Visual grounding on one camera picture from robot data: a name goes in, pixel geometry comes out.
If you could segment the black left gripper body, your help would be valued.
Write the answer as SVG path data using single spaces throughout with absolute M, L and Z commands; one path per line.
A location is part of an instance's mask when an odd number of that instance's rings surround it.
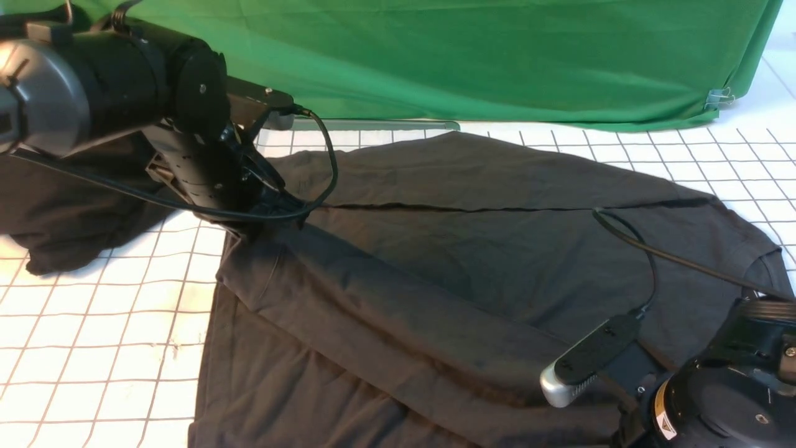
M 293 196 L 275 167 L 256 150 L 250 133 L 227 127 L 224 139 L 180 133 L 166 124 L 145 128 L 143 136 L 157 155 L 148 171 L 195 212 L 238 238 L 253 238 L 266 222 L 287 224 Z

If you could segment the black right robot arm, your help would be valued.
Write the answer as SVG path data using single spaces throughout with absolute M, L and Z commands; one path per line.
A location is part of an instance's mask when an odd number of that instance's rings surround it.
M 679 368 L 634 341 L 600 375 L 621 399 L 611 447 L 793 447 L 794 303 L 738 300 Z

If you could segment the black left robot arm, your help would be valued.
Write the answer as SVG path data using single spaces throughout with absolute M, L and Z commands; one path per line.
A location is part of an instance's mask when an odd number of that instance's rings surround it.
M 301 219 L 304 202 L 256 150 L 262 128 L 287 129 L 295 102 L 228 73 L 204 40 L 127 18 L 128 1 L 86 32 L 72 4 L 3 17 L 21 33 L 2 43 L 2 155 L 52 168 L 177 210 L 235 235 L 258 222 Z M 175 200 L 131 187 L 110 170 L 68 167 L 68 157 L 142 138 L 143 169 Z

